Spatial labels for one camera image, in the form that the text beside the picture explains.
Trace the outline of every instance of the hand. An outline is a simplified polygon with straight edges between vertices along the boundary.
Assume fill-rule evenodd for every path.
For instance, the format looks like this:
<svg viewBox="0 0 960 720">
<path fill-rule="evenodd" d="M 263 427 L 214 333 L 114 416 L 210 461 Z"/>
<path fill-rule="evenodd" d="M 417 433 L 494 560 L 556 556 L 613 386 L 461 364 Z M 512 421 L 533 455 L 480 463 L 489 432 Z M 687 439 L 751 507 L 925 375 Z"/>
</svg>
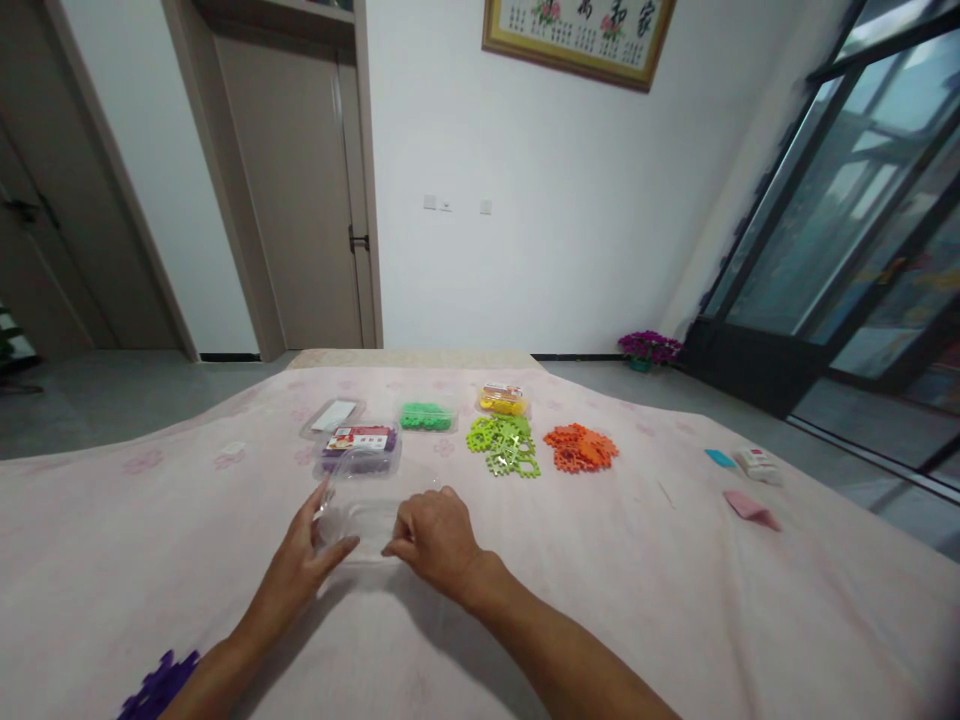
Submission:
<svg viewBox="0 0 960 720">
<path fill-rule="evenodd" d="M 280 543 L 250 607 L 234 631 L 258 650 L 280 639 L 314 599 L 327 575 L 357 547 L 360 538 L 346 537 L 316 557 L 317 514 L 327 492 L 324 480 L 297 511 Z"/>
<path fill-rule="evenodd" d="M 436 590 L 464 604 L 484 552 L 470 525 L 470 511 L 451 487 L 429 490 L 401 503 L 393 540 L 384 557 L 396 556 Z"/>
</svg>

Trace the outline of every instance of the flower pot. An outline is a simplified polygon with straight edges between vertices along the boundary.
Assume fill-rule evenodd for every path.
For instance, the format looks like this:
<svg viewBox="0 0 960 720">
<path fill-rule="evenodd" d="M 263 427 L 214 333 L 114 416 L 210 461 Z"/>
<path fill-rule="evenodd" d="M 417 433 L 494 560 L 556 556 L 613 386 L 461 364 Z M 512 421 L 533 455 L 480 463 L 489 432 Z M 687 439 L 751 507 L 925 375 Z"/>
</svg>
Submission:
<svg viewBox="0 0 960 720">
<path fill-rule="evenodd" d="M 630 358 L 630 369 L 637 372 L 650 372 L 652 363 L 647 358 Z"/>
</svg>

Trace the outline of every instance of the small white box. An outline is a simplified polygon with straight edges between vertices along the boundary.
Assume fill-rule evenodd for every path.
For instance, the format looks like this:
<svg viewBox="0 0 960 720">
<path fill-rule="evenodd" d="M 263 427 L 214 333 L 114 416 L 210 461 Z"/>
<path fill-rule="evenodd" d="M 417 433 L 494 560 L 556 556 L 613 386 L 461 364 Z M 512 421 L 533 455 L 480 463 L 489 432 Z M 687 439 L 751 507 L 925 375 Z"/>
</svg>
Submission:
<svg viewBox="0 0 960 720">
<path fill-rule="evenodd" d="M 740 448 L 733 454 L 733 458 L 751 480 L 759 480 L 769 485 L 783 485 L 780 470 L 760 448 Z"/>
</svg>

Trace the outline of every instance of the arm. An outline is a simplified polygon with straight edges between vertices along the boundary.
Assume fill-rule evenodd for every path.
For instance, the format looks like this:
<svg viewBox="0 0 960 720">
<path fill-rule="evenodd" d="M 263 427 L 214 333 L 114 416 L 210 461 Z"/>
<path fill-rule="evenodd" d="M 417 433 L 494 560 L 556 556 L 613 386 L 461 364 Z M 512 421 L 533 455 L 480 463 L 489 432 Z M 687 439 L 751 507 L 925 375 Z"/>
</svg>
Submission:
<svg viewBox="0 0 960 720">
<path fill-rule="evenodd" d="M 317 514 L 327 482 L 307 498 L 273 556 L 243 619 L 230 636 L 203 656 L 161 720 L 225 718 L 257 674 L 270 648 L 316 597 L 327 575 L 357 546 L 344 538 L 320 557 Z"/>
<path fill-rule="evenodd" d="M 383 552 L 476 617 L 520 666 L 553 720 L 677 718 L 620 658 L 527 590 L 495 553 L 480 549 L 467 506 L 452 488 L 403 503 Z"/>
</svg>

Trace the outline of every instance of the orange puzzle piece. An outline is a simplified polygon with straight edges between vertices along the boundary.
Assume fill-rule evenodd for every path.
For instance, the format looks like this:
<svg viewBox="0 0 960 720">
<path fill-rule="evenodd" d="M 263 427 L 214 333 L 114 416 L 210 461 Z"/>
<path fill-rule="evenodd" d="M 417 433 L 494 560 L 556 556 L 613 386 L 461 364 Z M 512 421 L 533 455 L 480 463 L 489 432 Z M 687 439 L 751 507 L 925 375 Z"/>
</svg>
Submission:
<svg viewBox="0 0 960 720">
<path fill-rule="evenodd" d="M 596 472 L 620 454 L 610 438 L 578 423 L 554 428 L 543 441 L 554 449 L 553 464 L 561 472 Z"/>
</svg>

